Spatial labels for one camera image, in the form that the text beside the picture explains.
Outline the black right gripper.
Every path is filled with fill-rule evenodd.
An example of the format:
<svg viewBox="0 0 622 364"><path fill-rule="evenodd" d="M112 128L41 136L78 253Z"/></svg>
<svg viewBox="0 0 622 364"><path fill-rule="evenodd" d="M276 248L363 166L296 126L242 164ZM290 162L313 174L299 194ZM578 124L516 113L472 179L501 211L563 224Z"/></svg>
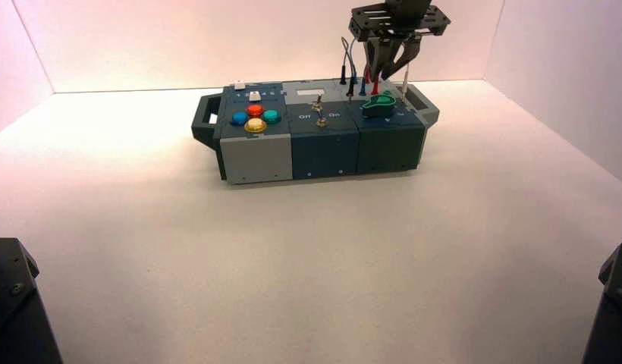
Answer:
<svg viewBox="0 0 622 364"><path fill-rule="evenodd" d="M353 8L348 29L357 41L366 41L371 78L387 80L419 54L421 39L407 38L440 36L450 24L428 0L387 0Z"/></svg>

